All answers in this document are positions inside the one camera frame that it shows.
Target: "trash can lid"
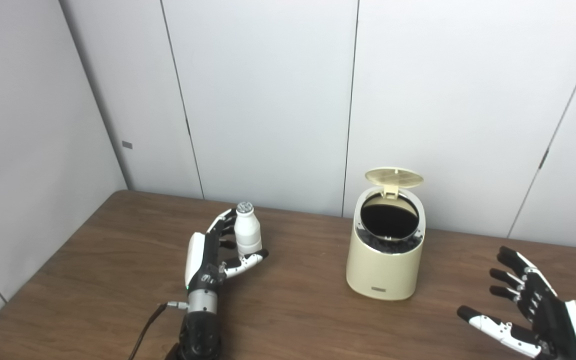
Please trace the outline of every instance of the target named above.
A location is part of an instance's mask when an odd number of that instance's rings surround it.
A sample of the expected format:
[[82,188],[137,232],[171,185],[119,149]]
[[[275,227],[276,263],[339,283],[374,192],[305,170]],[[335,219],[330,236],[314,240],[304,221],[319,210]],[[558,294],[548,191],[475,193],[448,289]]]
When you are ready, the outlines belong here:
[[366,172],[366,179],[384,187],[414,188],[424,182],[418,173],[405,168],[379,167]]

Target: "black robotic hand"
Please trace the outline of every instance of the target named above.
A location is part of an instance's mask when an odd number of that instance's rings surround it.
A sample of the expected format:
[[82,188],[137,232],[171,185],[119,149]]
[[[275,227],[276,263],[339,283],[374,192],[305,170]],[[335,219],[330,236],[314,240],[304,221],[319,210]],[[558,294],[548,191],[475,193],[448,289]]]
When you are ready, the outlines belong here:
[[516,276],[490,269],[492,278],[509,285],[491,286],[490,293],[517,304],[532,330],[468,306],[459,307],[457,315],[501,344],[536,360],[576,360],[576,300],[560,300],[542,272],[521,253],[501,246],[496,258]]

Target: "bottle cap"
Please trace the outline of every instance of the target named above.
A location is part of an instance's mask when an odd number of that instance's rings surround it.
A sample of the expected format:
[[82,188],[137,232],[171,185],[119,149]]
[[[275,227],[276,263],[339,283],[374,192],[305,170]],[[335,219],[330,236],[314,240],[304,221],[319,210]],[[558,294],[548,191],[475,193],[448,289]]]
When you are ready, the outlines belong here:
[[248,214],[254,210],[252,203],[249,201],[243,201],[238,203],[237,205],[237,212],[241,214]]

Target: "fingertip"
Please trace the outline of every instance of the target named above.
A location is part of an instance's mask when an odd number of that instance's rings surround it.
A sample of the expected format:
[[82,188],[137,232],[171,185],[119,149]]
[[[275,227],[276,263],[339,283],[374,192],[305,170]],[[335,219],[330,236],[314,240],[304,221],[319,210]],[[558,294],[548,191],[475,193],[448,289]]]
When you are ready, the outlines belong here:
[[473,317],[478,317],[480,315],[482,315],[481,312],[478,312],[472,307],[466,305],[461,305],[459,306],[459,309],[457,309],[457,316],[464,319],[466,322],[469,322]]
[[508,266],[508,255],[506,253],[500,252],[496,255],[496,260],[505,266]]
[[506,278],[508,277],[505,271],[500,270],[500,269],[496,269],[496,268],[492,268],[489,271],[489,274],[492,278],[497,279],[497,280],[501,280],[501,281],[505,281]]
[[494,296],[507,297],[508,295],[508,290],[502,286],[491,285],[488,290],[490,291],[490,294]]
[[513,253],[516,253],[517,251],[514,251],[513,249],[503,246],[501,245],[501,247],[499,247],[499,253],[506,253],[506,254],[510,254],[512,255]]

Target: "lid hinge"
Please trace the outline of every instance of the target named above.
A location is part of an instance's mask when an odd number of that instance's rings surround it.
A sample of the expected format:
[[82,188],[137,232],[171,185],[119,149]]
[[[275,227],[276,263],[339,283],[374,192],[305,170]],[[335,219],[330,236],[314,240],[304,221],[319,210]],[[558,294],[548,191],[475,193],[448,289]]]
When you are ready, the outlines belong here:
[[397,185],[384,185],[381,190],[384,199],[397,199],[400,196],[400,187]]

